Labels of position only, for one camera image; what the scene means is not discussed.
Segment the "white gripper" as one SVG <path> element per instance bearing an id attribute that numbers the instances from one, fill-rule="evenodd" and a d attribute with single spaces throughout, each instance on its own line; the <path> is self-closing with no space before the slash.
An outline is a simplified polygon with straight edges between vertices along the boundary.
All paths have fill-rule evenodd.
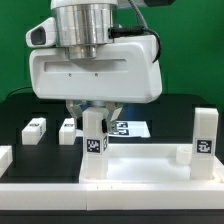
<path id="1" fill-rule="evenodd" d="M 107 102 L 102 131 L 113 133 L 122 103 L 149 103 L 162 93 L 158 45 L 152 35 L 116 38 L 99 46 L 92 59 L 69 60 L 65 49 L 55 45 L 56 22 L 50 17 L 26 33 L 26 43 L 33 49 L 29 67 L 35 94 L 67 100 L 77 129 L 83 128 L 85 101 Z"/>

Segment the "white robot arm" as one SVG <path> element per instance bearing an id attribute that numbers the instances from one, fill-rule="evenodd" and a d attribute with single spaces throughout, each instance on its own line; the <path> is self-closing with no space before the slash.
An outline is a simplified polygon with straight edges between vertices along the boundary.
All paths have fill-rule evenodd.
<path id="1" fill-rule="evenodd" d="M 80 105 L 103 107 L 104 132 L 125 103 L 149 103 L 162 93 L 159 35 L 147 26 L 142 7 L 175 0 L 51 0 L 51 17 L 26 33 L 35 94 L 62 99 L 79 128 Z"/>

